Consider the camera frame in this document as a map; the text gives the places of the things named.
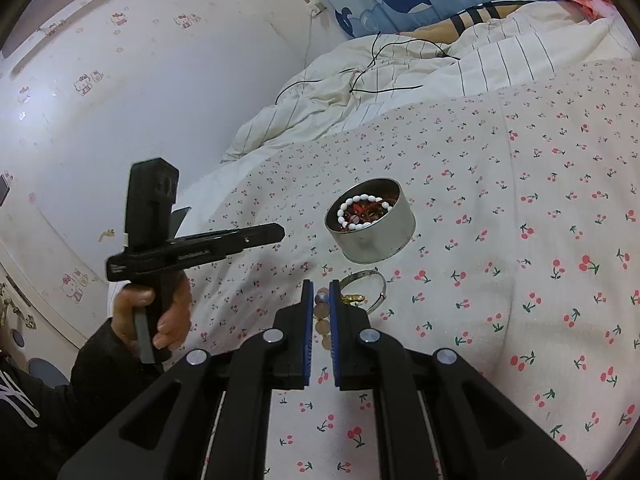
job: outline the metal screw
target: metal screw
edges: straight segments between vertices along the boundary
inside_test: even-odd
[[[284,337],[284,334],[282,333],[282,330],[279,330],[277,328],[270,328],[268,330],[265,330],[262,333],[262,338],[267,342],[267,343],[277,343],[278,341],[280,341],[282,338]]]
[[[190,365],[194,365],[194,366],[201,365],[206,360],[207,360],[207,353],[200,348],[191,350],[191,352],[187,354],[187,362]]]
[[[375,328],[366,328],[360,331],[360,339],[365,343],[375,343],[380,339],[380,332]]]
[[[444,365],[452,365],[456,362],[457,358],[458,354],[448,348],[438,350],[438,353],[436,354],[436,359]]]

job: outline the pillow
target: pillow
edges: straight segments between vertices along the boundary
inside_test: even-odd
[[[426,27],[416,28],[413,32],[401,32],[400,34],[419,40],[433,41],[433,43],[453,43],[469,27],[477,23],[488,22],[492,18],[497,20],[505,18],[514,10],[530,3],[532,3],[530,0],[488,2],[469,7],[451,16],[448,20],[443,20]]]

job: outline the black cable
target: black cable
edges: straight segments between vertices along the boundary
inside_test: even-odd
[[[421,88],[424,85],[418,86],[401,86],[399,88],[387,88],[386,90],[358,90],[357,88],[353,92],[364,92],[365,94],[382,94],[383,92],[393,92],[394,90],[415,90]]]
[[[423,41],[425,43],[431,43],[432,45],[434,45],[437,49],[439,49],[442,53],[442,57],[450,57],[452,59],[455,59],[456,61],[460,61],[459,57],[455,57],[455,56],[450,56],[449,54],[447,54],[439,45],[437,45],[436,43],[433,43],[433,41],[429,41],[429,40],[422,40],[420,38],[413,38],[411,40],[407,40],[407,41],[403,41],[401,43],[398,42],[391,42],[391,43],[385,43],[382,47],[380,47],[380,50],[378,51],[378,53],[374,56],[373,55],[373,49],[376,45],[376,41],[378,40],[378,38],[380,37],[382,33],[379,32],[376,34],[376,39],[373,40],[373,43],[371,44],[371,62],[369,63],[369,65],[367,65],[366,69],[360,71],[357,68],[347,68],[345,70],[341,70],[340,72],[338,72],[338,74],[344,74],[345,72],[349,72],[350,70],[353,70],[354,72],[360,72],[356,78],[356,80],[353,82],[353,85],[351,86],[351,88],[349,89],[349,93],[352,94],[353,92],[364,92],[367,94],[380,94],[382,92],[391,92],[393,90],[413,90],[416,88],[420,88],[423,85],[420,86],[411,86],[411,87],[401,87],[401,88],[389,88],[387,90],[377,90],[377,91],[371,91],[371,90],[357,90],[355,89],[356,83],[359,81],[359,79],[371,68],[372,65],[374,65],[376,63],[376,59],[378,58],[378,56],[380,55],[380,53],[383,51],[384,48],[388,47],[389,45],[404,45],[407,43],[411,43],[412,41]],[[276,97],[276,101],[275,103],[278,104],[278,99],[280,98],[280,96],[282,94],[284,94],[284,92],[286,92],[287,90],[289,90],[289,88],[291,88],[292,86],[301,84],[301,83],[319,83],[322,80],[313,80],[313,81],[296,81],[295,83],[291,83],[289,86],[287,86],[286,88],[282,89],[282,91],[278,94],[278,96]]]
[[[275,103],[276,103],[276,104],[278,104],[278,99],[280,98],[280,96],[281,96],[282,94],[284,94],[284,92],[286,92],[287,90],[289,90],[289,88],[291,88],[292,86],[299,85],[300,83],[319,83],[319,82],[321,82],[321,81],[323,81],[323,80],[322,80],[322,79],[318,79],[318,80],[315,80],[315,81],[296,81],[295,83],[291,83],[289,86],[287,86],[285,89],[283,89],[283,90],[278,94],[278,97],[276,97],[276,102],[275,102]]]

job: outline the person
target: person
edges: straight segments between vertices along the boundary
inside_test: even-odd
[[[176,349],[191,327],[191,287],[183,274],[171,307],[158,322],[156,348]],[[132,310],[154,299],[154,290],[127,285],[113,317],[85,343],[68,386],[49,388],[0,352],[0,478],[54,480],[62,465],[161,371],[137,357]]]

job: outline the round tin can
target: round tin can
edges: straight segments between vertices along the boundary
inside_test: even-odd
[[[360,194],[395,198],[396,203],[375,224],[359,231],[343,231],[338,224],[338,209],[348,198]],[[344,255],[357,264],[373,264],[399,252],[415,231],[415,217],[402,192],[391,178],[375,178],[344,192],[326,212],[324,225]]]

